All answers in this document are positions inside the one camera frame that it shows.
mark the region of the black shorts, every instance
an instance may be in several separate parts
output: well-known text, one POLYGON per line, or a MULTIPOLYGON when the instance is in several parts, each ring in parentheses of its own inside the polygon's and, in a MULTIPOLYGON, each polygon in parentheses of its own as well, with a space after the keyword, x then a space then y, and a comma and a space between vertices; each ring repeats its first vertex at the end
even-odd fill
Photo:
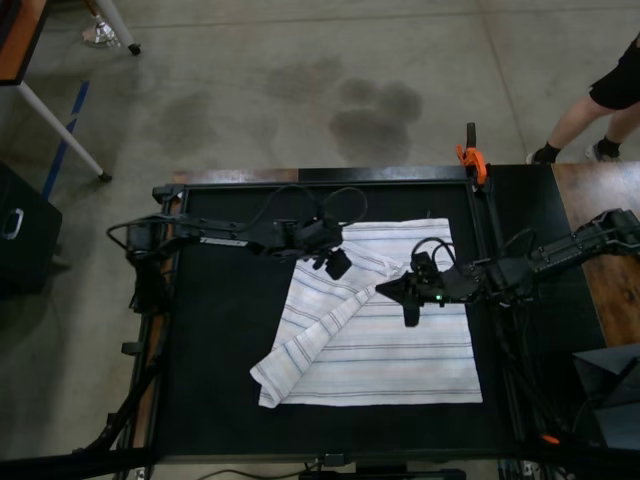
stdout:
POLYGON ((624 110, 640 102, 640 48, 634 39, 620 58, 618 66, 591 85, 589 95, 598 105, 624 110))

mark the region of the blue tape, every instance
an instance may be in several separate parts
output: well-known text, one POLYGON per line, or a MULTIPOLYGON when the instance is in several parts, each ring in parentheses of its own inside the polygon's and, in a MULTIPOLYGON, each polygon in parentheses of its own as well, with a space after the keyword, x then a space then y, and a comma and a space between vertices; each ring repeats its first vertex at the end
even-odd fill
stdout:
MULTIPOLYGON (((73 104, 73 109, 71 110, 71 115, 76 115, 76 118, 71 120, 67 125, 67 130, 69 133, 73 133, 73 129, 76 127, 76 122, 78 120, 77 115, 80 113, 82 109, 82 105, 84 104, 84 99, 87 96, 87 92, 89 91, 89 82, 84 81, 82 85, 80 85, 80 91, 76 96, 76 101, 73 104)), ((62 167, 62 162, 64 160, 64 154, 67 152, 67 147, 69 145, 64 140, 60 140, 58 144, 58 149, 56 150, 56 155, 53 157, 53 163, 51 164, 51 168, 49 169, 49 174, 47 175, 47 180, 44 182, 44 187, 42 188, 42 196, 45 200, 48 200, 51 196, 51 192, 53 191, 53 186, 56 183, 56 178, 58 178, 58 173, 60 173, 60 168, 62 167)))
POLYGON ((89 91, 89 82, 82 82, 80 85, 80 91, 78 92, 78 96, 76 97, 76 103, 73 104, 73 110, 71 110, 71 115, 76 115, 80 113, 80 109, 82 108, 82 104, 84 103, 84 99, 87 96, 87 91, 89 91))

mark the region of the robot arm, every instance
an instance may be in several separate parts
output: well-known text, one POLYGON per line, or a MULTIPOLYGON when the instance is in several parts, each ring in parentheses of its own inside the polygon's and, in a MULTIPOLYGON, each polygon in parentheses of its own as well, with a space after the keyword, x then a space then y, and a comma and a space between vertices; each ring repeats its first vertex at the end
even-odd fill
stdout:
POLYGON ((398 280, 378 285, 376 290, 404 307, 408 327, 418 324, 419 309, 425 303, 444 306, 485 298, 510 304, 529 297, 533 286, 543 278, 590 258, 640 252, 640 222, 630 210, 608 210, 575 232, 537 250, 531 251, 532 243, 533 239, 525 255, 499 253, 494 258, 465 265, 454 261, 453 267, 445 272, 438 271, 427 252, 413 253, 412 271, 398 280))
POLYGON ((354 187, 336 190, 318 202, 306 187, 286 185, 272 193, 260 212, 246 224, 158 214, 111 227, 107 235, 126 251, 127 260, 136 270, 130 307, 136 313, 158 314, 169 309, 170 299, 163 262, 185 246, 197 243, 244 248, 255 255, 279 260, 311 259, 315 269, 325 266, 329 276, 337 280, 351 267, 351 261, 337 248, 342 243, 342 229, 360 220, 366 211, 366 197, 354 187), (313 216, 306 221, 261 221, 273 198, 285 188, 303 190, 315 205, 313 216), (348 190, 361 196, 363 211, 357 219, 341 224, 325 207, 332 197, 348 190), (112 235, 118 228, 127 229, 126 243, 112 235))

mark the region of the handle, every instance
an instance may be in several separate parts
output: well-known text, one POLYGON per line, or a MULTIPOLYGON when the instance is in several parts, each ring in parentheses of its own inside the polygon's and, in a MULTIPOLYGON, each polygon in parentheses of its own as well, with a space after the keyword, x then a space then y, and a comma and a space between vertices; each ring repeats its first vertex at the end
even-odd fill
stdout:
POLYGON ((4 221, 4 226, 2 227, 2 233, 0 233, 0 237, 5 240, 13 240, 20 233, 20 227, 22 227, 22 220, 24 219, 24 211, 21 208, 14 208, 9 212, 7 218, 4 221))
POLYGON ((467 123, 467 148, 476 148, 476 124, 467 123))

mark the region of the table leg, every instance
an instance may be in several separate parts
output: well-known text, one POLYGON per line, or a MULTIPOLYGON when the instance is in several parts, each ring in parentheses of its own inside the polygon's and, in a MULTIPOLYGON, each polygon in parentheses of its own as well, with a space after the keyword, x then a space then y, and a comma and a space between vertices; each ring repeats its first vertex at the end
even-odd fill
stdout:
POLYGON ((111 0, 96 0, 98 6, 107 17, 111 28, 116 32, 118 39, 131 51, 133 55, 140 54, 140 44, 135 43, 131 33, 124 24, 120 12, 111 0))
POLYGON ((84 160, 91 170, 98 174, 98 177, 103 182, 109 182, 111 180, 111 175, 107 174, 102 167, 96 163, 89 152, 87 152, 82 145, 75 139, 69 130, 67 130, 60 120, 58 120, 51 110, 47 108, 47 106, 40 100, 33 90, 31 90, 26 83, 22 82, 18 85, 18 91, 22 94, 24 99, 27 101, 29 105, 31 105, 42 118, 44 118, 49 125, 53 127, 53 129, 58 132, 58 135, 62 137, 62 139, 69 144, 71 148, 75 150, 75 152, 84 160))

